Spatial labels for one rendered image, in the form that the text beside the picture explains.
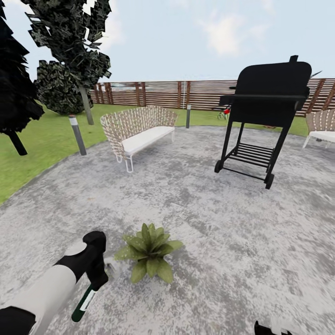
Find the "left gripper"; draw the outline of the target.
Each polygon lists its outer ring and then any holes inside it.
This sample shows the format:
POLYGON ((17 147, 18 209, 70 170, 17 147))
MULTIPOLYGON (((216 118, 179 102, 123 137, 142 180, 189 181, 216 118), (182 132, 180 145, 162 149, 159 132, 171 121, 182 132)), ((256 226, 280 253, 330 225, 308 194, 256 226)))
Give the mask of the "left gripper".
POLYGON ((91 280, 91 284, 93 285, 95 290, 98 290, 101 286, 103 286, 108 281, 108 275, 104 270, 104 259, 101 264, 96 267, 89 267, 86 270, 87 276, 91 280))

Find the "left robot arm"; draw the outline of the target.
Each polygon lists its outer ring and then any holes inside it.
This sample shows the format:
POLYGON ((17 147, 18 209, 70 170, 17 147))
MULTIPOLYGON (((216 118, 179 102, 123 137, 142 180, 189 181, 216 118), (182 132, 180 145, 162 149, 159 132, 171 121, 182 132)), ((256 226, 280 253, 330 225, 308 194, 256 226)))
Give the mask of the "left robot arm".
POLYGON ((95 290, 108 281, 108 269, 118 279, 121 268, 106 251, 103 231, 88 232, 65 256, 24 291, 0 307, 0 335, 44 335, 84 273, 95 290))

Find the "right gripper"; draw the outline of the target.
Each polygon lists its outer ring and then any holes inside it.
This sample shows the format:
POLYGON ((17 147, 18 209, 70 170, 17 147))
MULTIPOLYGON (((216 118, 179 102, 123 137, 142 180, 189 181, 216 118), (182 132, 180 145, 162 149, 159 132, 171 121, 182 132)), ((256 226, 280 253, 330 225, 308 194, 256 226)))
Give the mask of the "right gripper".
POLYGON ((258 321, 255 322, 254 329, 255 329, 255 335, 274 335, 271 332, 270 328, 260 325, 258 321))

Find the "insectifuge atomizer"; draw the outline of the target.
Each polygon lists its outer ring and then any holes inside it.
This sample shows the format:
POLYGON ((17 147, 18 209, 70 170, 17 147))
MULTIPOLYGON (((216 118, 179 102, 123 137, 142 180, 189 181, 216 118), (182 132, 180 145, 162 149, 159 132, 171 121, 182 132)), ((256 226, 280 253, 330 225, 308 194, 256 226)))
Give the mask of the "insectifuge atomizer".
POLYGON ((93 285, 90 284, 87 291, 83 295, 80 303, 77 305, 76 309, 74 310, 74 312, 71 316, 71 318, 74 322, 79 322, 81 320, 81 318, 83 317, 85 311, 89 307, 90 303, 94 299, 97 292, 98 292, 98 290, 95 290, 93 285))

